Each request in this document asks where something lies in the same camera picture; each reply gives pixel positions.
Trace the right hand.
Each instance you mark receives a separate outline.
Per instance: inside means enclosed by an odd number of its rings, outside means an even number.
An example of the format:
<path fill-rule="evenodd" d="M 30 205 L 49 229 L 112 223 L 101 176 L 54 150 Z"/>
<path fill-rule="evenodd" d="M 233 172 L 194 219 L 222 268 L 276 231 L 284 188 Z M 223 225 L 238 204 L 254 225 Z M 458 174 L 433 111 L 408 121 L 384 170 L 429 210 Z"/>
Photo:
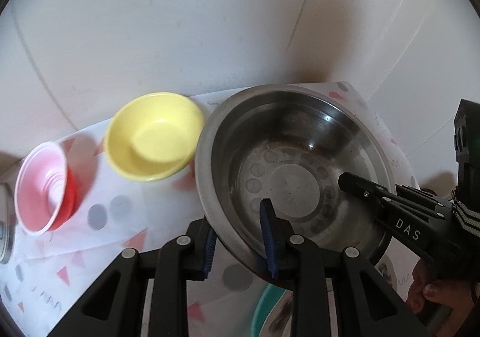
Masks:
<path fill-rule="evenodd" d="M 449 307 L 451 316 L 466 318 L 479 298 L 479 283 L 434 280 L 434 272 L 423 260 L 416 263 L 412 279 L 406 304 L 414 313 L 420 313 L 429 301 Z"/>

